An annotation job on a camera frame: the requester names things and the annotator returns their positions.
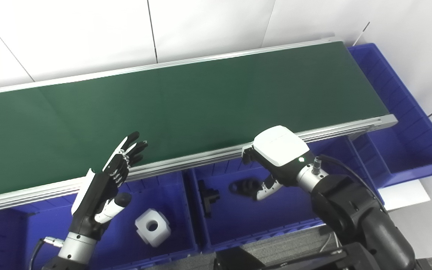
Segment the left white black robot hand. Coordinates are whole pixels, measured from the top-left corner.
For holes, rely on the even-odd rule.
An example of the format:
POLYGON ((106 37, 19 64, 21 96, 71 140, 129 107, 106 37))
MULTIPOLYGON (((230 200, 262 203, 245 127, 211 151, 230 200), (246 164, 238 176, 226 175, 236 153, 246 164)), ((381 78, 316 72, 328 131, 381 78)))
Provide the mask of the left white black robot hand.
POLYGON ((119 187, 125 183, 130 168, 143 159, 141 152, 147 141, 138 142, 140 134, 135 131, 125 137, 116 147, 102 171, 96 173, 90 183, 79 190, 72 209, 69 232, 100 241, 110 221, 98 222, 95 217, 103 208, 115 201, 119 187))

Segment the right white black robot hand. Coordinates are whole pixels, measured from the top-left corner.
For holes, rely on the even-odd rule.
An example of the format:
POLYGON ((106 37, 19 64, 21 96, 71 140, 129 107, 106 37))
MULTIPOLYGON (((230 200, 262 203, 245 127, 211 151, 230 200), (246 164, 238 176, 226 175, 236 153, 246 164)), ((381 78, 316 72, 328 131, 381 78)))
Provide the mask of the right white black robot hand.
POLYGON ((259 133, 242 149, 245 165, 255 161, 270 175, 251 192, 255 201, 261 201, 281 187, 297 187, 298 175, 314 161, 308 145, 288 128, 278 125, 259 133))

